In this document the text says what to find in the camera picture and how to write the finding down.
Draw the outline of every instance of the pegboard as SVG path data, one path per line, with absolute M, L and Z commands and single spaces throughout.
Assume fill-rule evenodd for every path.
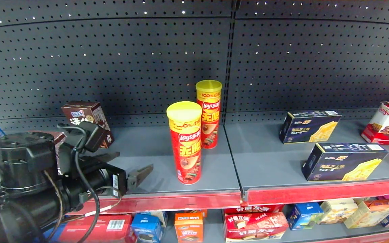
M 40 22 L 157 17 L 229 17 L 224 0 L 0 0 L 0 26 Z
M 374 108 L 389 100 L 389 24 L 243 19 L 234 31 L 228 112 Z
M 77 20 L 0 27 L 0 119 L 62 116 L 71 100 L 106 115 L 165 113 L 224 80 L 229 18 Z
M 389 23 L 385 1 L 242 1 L 237 19 L 312 19 Z

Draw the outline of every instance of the red snack box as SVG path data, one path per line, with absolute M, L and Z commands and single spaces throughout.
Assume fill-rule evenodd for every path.
M 224 216 L 226 242 L 280 239 L 288 228 L 282 212 Z
M 113 143 L 114 137 L 99 102 L 70 101 L 61 109 L 71 124 L 79 125 L 81 122 L 88 121 L 108 130 L 109 133 L 100 145 L 101 148 L 109 148 Z
M 88 230 L 93 219 L 94 217 L 91 216 L 68 222 L 58 242 L 77 242 Z M 85 242 L 135 243 L 136 236 L 130 229 L 131 220 L 130 215 L 100 215 L 96 226 Z
M 242 206 L 236 209 L 225 209 L 224 214 L 278 213 L 283 210 L 283 207 L 284 205 Z
M 389 102 L 382 102 L 361 136 L 369 143 L 389 145 Z

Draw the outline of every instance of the black cable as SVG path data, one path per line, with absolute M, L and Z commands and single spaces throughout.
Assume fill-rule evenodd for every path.
M 16 209 L 18 212 L 22 214 L 22 216 L 26 219 L 26 221 L 28 221 L 28 223 L 31 225 L 32 231 L 34 232 L 35 236 L 40 240 L 40 242 L 45 242 L 45 243 L 48 242 L 48 240 L 46 240 L 43 233 L 40 231 L 39 227 L 35 223 L 34 218 L 23 206 L 20 206 L 19 204 L 13 201 L 9 201 L 9 200 L 4 201 L 0 199 L 0 205 L 3 204 L 8 204 L 9 206 Z

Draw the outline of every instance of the gray shelf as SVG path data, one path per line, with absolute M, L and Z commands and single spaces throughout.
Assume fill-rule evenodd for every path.
M 341 120 L 329 142 L 364 142 L 360 134 L 368 122 Z M 278 138 L 280 126 L 281 123 L 236 123 L 225 126 L 242 189 L 327 184 L 308 182 L 301 172 L 301 166 L 315 143 L 282 144 Z M 384 179 L 389 179 L 389 155 L 368 178 Z

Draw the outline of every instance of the red shelf edge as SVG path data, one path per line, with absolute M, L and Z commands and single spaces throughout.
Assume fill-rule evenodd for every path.
M 389 195 L 389 180 L 248 189 L 248 206 Z

